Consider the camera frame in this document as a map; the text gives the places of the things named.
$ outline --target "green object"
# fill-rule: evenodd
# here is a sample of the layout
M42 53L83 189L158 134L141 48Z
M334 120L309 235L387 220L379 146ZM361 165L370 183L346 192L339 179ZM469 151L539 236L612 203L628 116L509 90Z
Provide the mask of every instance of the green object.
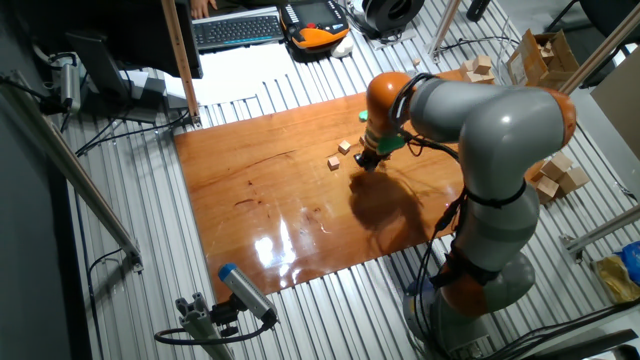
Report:
M401 136L383 137L378 142L376 152L380 155L390 154L404 146L404 138Z

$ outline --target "wooden post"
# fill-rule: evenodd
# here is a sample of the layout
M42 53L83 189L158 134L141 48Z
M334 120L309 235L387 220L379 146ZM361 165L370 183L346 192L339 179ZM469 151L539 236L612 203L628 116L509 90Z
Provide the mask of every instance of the wooden post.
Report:
M167 28L169 29L169 36L171 37L171 45L173 46L173 53L176 57L176 63L178 64L180 78L182 78L184 93L187 97L189 114L191 115L194 125L199 125L200 111L198 110L196 92L193 89L189 60L187 58L187 51L184 48L184 41L182 40L180 20L178 20L178 13L176 12L175 0L162 0L162 10L164 11L164 18L167 21Z

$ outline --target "metal pole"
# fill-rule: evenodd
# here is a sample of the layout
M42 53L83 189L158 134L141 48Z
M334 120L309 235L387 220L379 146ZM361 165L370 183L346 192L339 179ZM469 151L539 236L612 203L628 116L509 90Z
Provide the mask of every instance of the metal pole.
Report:
M0 86L0 94L13 105L13 109L29 127L47 155L54 161L78 194L82 196L98 220L113 236L113 239L130 257L134 269L136 271L142 270L140 250L91 181L89 175L84 171L78 158L69 149L58 128L40 113L31 96L22 90L2 85Z
M598 226L587 234L571 241L567 245L567 250L569 251L569 254L575 254L578 251L584 249L585 246L596 242L598 239L601 239L638 219L640 219L640 205L632 207L631 209Z
M567 80L560 88L560 92L571 94L584 79L593 72L593 70L622 42L640 22L640 3L622 20L620 25L613 30L611 35L607 37L596 51L589 56L578 70Z
M444 10L444 14L442 14L442 20L440 20L440 24L438 24L436 35L433 37L431 43L429 43L429 46L427 47L427 54L429 54L431 60L433 60L434 63L439 62L440 45L442 45L442 41L449 31L449 27L453 22L453 18L456 16L456 11L458 11L459 6L460 0L449 0L447 8Z

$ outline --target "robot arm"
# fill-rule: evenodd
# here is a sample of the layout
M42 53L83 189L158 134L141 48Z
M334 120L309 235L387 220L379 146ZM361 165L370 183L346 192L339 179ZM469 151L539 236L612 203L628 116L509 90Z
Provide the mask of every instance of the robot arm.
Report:
M411 300L420 301L419 306L405 308L413 309L405 316L417 336L418 327L430 323L449 351L477 338L471 335L478 334L477 318L509 306L533 285L533 266L520 250L533 236L540 205L524 174L569 142L575 107L567 95L547 89L436 77L410 88L414 82L409 81L401 73L372 80L365 150L356 161L366 170L375 169L407 141L399 134L406 137L402 124L409 119L426 139L459 144L464 210L440 273L445 276L432 278L433 286L416 279L421 287L416 291L424 295ZM398 109L397 99L404 99ZM416 308L428 309L428 316L421 318Z
M560 150L575 129L575 108L556 91L437 78L417 89L410 114L419 134L459 142L465 186L483 199L517 193L527 169Z

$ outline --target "glossy wood surface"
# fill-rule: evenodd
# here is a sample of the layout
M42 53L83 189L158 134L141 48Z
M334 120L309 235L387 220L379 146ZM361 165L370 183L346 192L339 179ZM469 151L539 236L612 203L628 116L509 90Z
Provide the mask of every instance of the glossy wood surface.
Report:
M230 294L217 276L229 262L271 293L431 235L462 189L458 164L405 147L363 173L353 155L365 108L357 94L176 136L218 301ZM343 140L352 144L346 156ZM340 159L336 171L331 156Z

